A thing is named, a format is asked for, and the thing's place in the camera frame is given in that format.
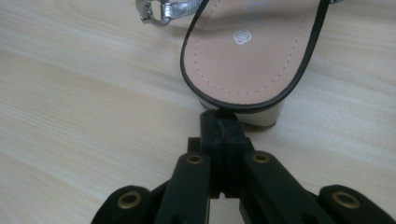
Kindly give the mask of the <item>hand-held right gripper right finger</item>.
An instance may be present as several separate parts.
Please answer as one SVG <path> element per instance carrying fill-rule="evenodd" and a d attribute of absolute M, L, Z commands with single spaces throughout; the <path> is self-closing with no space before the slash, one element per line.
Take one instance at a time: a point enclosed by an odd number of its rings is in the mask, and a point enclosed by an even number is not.
<path fill-rule="evenodd" d="M 244 184 L 244 157 L 250 151 L 250 143 L 238 121 L 226 120 L 223 124 L 224 184 L 226 198 L 239 198 Z"/>

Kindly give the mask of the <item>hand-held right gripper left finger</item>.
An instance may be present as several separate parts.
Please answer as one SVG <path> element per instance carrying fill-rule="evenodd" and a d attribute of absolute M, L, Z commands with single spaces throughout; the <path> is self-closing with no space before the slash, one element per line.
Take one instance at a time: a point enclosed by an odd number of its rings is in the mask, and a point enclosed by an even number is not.
<path fill-rule="evenodd" d="M 201 152 L 211 159 L 210 198 L 218 199 L 222 191 L 222 135 L 216 110 L 200 115 L 200 136 L 188 139 L 189 152 Z"/>

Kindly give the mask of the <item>black rhinestone strap sandal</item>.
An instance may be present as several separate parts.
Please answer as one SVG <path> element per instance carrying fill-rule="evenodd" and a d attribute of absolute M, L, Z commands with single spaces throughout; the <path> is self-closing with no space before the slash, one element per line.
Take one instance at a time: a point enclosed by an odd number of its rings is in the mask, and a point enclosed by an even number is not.
<path fill-rule="evenodd" d="M 135 0 L 145 24 L 190 16 L 181 74 L 207 108 L 244 123 L 276 123 L 317 44 L 329 5 L 341 0 Z"/>

